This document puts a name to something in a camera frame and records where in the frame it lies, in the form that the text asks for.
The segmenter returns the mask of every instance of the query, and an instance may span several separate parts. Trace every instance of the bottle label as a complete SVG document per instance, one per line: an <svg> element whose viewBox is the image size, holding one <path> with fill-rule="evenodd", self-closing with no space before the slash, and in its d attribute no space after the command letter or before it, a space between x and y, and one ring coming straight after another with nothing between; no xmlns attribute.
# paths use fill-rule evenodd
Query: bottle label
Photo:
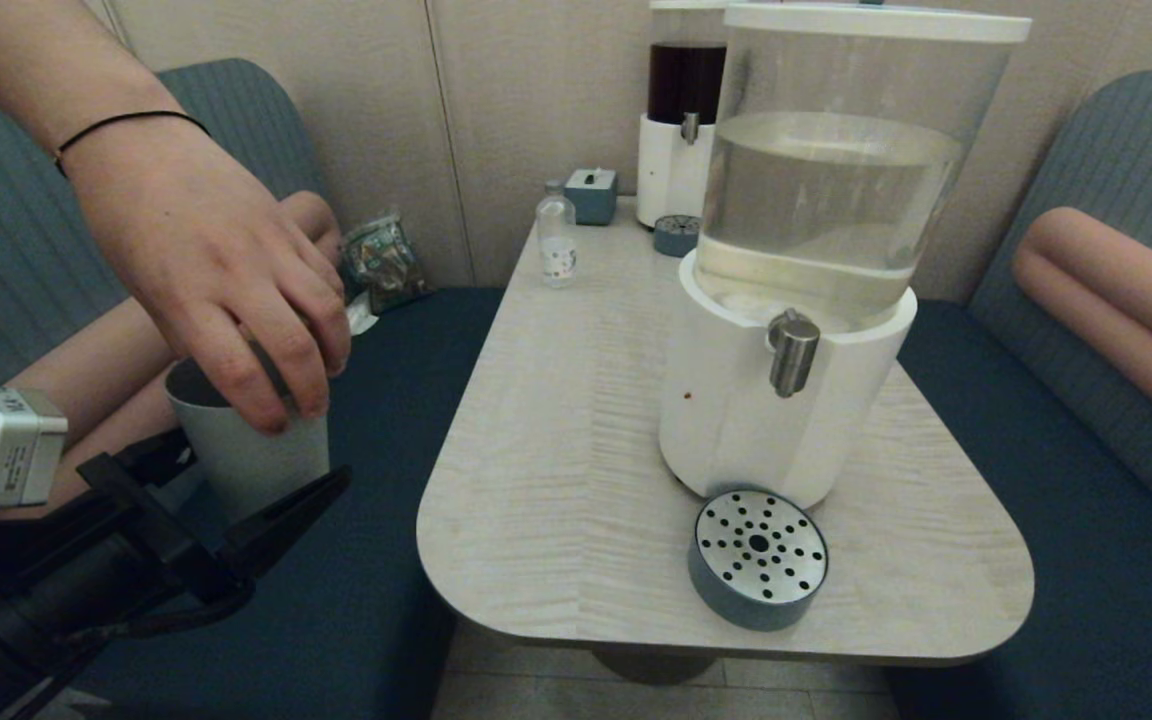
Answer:
<svg viewBox="0 0 1152 720"><path fill-rule="evenodd" d="M567 279L576 273L576 249L568 247L563 250L550 250L544 252L544 273L546 278Z"/></svg>

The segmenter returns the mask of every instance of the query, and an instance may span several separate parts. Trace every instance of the white paper cup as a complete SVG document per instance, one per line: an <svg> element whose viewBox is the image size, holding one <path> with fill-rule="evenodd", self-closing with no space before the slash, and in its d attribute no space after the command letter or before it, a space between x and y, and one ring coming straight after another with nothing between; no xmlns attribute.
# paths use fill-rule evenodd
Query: white paper cup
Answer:
<svg viewBox="0 0 1152 720"><path fill-rule="evenodd" d="M237 523L264 510L332 469L328 422L301 418L270 357L253 346L265 372L285 399L291 423L279 437L256 432L207 381L194 359L182 359L166 378L168 397L204 469L220 509Z"/></svg>

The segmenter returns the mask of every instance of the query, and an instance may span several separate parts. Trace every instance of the plastic bottle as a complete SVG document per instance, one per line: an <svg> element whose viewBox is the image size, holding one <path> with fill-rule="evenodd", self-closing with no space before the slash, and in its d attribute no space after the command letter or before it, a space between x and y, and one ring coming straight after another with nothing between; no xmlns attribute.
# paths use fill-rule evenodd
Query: plastic bottle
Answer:
<svg viewBox="0 0 1152 720"><path fill-rule="evenodd" d="M576 273L576 206L563 197L562 181L545 183L545 199L536 205L536 244L541 278L548 287L570 285Z"/></svg>

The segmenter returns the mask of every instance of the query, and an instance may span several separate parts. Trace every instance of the table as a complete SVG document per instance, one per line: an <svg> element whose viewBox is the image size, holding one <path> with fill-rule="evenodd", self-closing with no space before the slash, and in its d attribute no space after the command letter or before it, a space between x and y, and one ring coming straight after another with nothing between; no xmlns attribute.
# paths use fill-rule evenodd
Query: table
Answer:
<svg viewBox="0 0 1152 720"><path fill-rule="evenodd" d="M632 202L576 229L562 290L526 241L416 520L445 601L520 642L676 655L953 665L1011 637L1033 600L1023 538L900 365L809 510L829 577L803 620L755 632L700 600L702 499L657 445L679 262Z"/></svg>

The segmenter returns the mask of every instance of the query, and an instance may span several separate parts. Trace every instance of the beige wall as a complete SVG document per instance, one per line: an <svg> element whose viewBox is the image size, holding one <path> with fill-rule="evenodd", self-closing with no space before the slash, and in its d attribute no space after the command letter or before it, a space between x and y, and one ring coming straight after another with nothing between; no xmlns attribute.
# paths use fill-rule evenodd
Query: beige wall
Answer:
<svg viewBox="0 0 1152 720"><path fill-rule="evenodd" d="M440 285L502 285L546 177L635 190L646 0L88 0L150 67L255 60L305 115L343 223L399 205ZM1152 0L924 0L1030 15L918 275L964 300L1087 92L1152 68Z"/></svg>

